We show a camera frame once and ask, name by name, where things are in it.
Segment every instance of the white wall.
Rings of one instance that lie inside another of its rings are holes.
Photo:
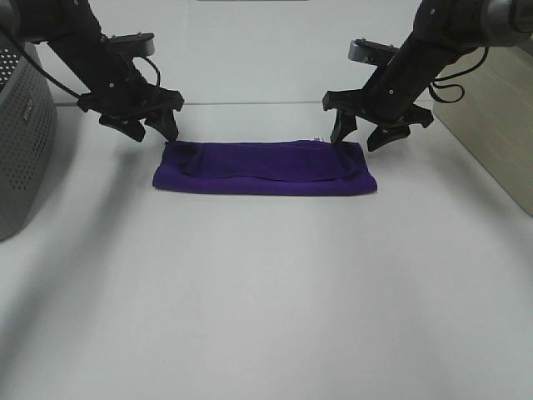
[[[199,2],[92,0],[106,34],[156,34],[163,86],[188,103],[305,102],[359,88],[373,67],[350,62],[354,38],[399,46],[420,0]],[[46,47],[42,62],[68,86],[83,85]],[[153,72],[139,63],[147,78]],[[72,101],[52,88],[58,102]]]

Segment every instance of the perforated basket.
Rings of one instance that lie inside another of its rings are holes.
[[[33,45],[26,49],[38,60]],[[0,40],[0,240],[24,224],[50,157],[56,119],[44,77]]]

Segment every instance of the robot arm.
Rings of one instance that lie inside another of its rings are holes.
[[[77,105],[101,113],[102,125],[141,142],[144,119],[176,140],[173,110],[182,109],[182,95],[149,84],[133,64],[154,53],[152,33],[103,35],[88,0],[0,0],[0,30],[16,43],[46,42],[91,91]]]
[[[401,48],[364,39],[352,43],[350,59],[377,66],[362,90],[328,92],[324,109],[337,110],[331,141],[357,129],[356,117],[377,125],[370,151],[407,138],[409,126],[433,122],[413,102],[442,70],[477,48],[513,47],[533,33],[533,0],[424,0],[414,29]]]

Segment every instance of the purple towel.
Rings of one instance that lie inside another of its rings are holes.
[[[357,143],[169,142],[153,186],[175,192],[355,196],[377,190]]]

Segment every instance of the purple cloth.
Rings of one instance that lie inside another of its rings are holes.
[[[175,192],[355,196],[377,190],[357,143],[169,142],[153,186]]]

